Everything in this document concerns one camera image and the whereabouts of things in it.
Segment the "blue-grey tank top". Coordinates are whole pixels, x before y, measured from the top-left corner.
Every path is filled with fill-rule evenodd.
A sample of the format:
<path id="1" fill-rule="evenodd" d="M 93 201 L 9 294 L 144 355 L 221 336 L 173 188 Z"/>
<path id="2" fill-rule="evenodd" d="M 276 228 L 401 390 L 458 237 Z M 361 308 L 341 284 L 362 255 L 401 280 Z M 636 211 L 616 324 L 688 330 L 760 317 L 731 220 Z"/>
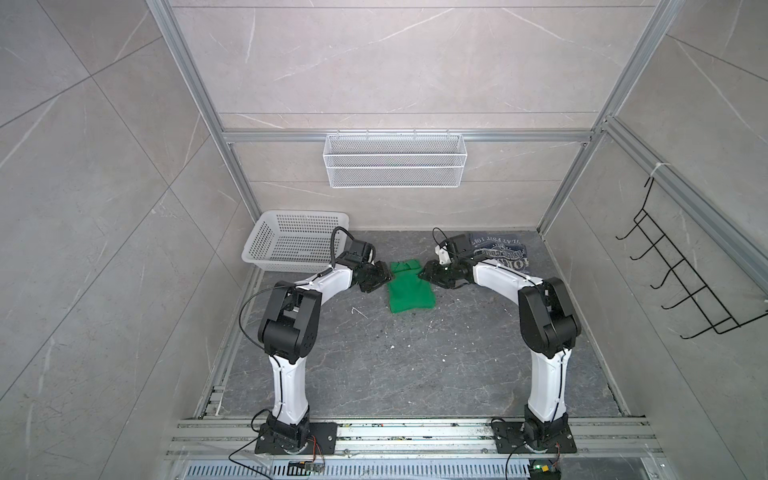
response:
<path id="1" fill-rule="evenodd" d="M 523 273 L 529 272 L 530 262 L 526 246 L 516 234 L 471 232 L 469 240 L 475 255 L 484 255 Z"/>

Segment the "green tank top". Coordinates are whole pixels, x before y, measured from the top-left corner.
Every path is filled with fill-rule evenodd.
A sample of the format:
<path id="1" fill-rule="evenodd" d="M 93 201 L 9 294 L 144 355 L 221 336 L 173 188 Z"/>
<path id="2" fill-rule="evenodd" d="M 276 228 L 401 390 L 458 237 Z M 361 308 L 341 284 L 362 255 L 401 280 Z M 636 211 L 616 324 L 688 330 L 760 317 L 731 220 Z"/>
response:
<path id="1" fill-rule="evenodd" d="M 423 268 L 418 260 L 391 262 L 390 270 L 393 279 L 387 284 L 387 289 L 392 313 L 432 309 L 436 306 L 431 284 L 419 277 Z"/>

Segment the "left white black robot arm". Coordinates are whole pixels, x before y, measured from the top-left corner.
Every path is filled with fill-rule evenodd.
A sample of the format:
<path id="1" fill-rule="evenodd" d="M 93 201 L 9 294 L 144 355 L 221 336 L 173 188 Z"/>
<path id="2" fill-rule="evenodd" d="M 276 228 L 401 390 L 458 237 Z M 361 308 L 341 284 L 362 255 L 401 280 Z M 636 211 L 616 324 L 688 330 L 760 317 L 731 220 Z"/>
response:
<path id="1" fill-rule="evenodd" d="M 375 255 L 373 244 L 354 239 L 321 272 L 297 282 L 279 281 L 271 291 L 258 329 L 274 385 L 266 426 L 291 450 L 303 448 L 310 438 L 306 358 L 318 337 L 321 307 L 354 286 L 370 293 L 391 281 L 390 270 Z"/>

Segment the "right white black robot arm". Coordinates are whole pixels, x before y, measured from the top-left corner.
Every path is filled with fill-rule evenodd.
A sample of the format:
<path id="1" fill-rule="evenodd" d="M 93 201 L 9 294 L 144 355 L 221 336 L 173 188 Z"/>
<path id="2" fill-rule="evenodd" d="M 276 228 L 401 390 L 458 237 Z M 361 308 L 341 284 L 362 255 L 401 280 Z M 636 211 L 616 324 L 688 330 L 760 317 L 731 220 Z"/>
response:
<path id="1" fill-rule="evenodd" d="M 443 289 L 485 287 L 518 306 L 520 333 L 532 358 L 522 436 L 531 448 L 544 449 L 568 427 L 567 368 L 582 332 L 565 283 L 531 276 L 477 253 L 467 234 L 438 241 L 435 253 L 438 258 L 427 262 L 421 279 Z"/>

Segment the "white plastic laundry basket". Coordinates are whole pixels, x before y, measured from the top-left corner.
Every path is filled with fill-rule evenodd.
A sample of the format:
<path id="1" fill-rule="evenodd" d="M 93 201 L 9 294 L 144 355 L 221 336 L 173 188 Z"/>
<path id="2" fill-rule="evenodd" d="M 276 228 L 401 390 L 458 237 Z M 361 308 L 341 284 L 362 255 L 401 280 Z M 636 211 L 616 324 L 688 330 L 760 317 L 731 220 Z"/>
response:
<path id="1" fill-rule="evenodd" d="M 265 272 L 318 273 L 331 263 L 331 234 L 349 228 L 341 212 L 270 210 L 256 221 L 241 259 Z"/>

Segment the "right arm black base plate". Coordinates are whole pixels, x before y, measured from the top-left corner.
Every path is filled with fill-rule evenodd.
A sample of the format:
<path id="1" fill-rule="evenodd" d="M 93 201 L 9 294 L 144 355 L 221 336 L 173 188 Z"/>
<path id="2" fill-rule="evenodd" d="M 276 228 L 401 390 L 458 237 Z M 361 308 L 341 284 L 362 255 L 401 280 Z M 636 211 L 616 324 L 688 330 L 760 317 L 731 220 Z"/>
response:
<path id="1" fill-rule="evenodd" d="M 543 433 L 533 420 L 506 421 L 494 418 L 489 427 L 500 454 L 573 454 L 577 446 L 570 427 Z"/>

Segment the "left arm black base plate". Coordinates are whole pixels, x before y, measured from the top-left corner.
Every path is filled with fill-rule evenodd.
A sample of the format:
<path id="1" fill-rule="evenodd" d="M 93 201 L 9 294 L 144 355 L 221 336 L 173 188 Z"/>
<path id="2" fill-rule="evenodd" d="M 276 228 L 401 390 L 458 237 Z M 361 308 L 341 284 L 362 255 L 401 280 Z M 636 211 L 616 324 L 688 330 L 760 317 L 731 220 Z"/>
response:
<path id="1" fill-rule="evenodd" d="M 260 426 L 254 452 L 273 455 L 331 455 L 335 452 L 339 425 L 309 422 L 298 426 L 264 423 Z"/>

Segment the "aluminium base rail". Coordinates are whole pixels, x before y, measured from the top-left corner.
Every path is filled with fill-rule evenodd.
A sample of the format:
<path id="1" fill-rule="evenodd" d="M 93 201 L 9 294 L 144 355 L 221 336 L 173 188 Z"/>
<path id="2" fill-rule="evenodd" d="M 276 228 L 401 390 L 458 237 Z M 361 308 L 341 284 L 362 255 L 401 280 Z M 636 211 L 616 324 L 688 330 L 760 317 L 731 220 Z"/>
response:
<path id="1" fill-rule="evenodd" d="M 577 418 L 547 448 L 512 419 L 329 420 L 299 453 L 267 444 L 246 418 L 182 421 L 158 479 L 674 479 L 649 422 Z"/>

